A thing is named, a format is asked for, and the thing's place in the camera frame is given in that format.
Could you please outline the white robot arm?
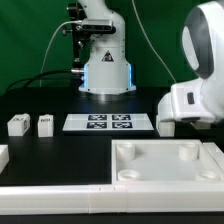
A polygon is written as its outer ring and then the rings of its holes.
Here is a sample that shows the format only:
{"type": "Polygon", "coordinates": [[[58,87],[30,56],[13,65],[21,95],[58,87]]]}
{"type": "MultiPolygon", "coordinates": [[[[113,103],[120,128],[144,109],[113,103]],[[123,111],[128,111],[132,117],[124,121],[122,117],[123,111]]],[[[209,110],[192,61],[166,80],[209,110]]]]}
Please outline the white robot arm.
{"type": "MultiPolygon", "coordinates": [[[[105,98],[136,87],[125,58],[125,22],[109,10],[105,0],[78,0],[86,18],[77,23],[92,42],[90,58],[81,72],[79,91],[105,98]]],[[[157,120],[201,121],[224,119],[224,1],[193,8],[182,31],[182,49],[197,78],[174,84],[158,104],[157,120]]]]}

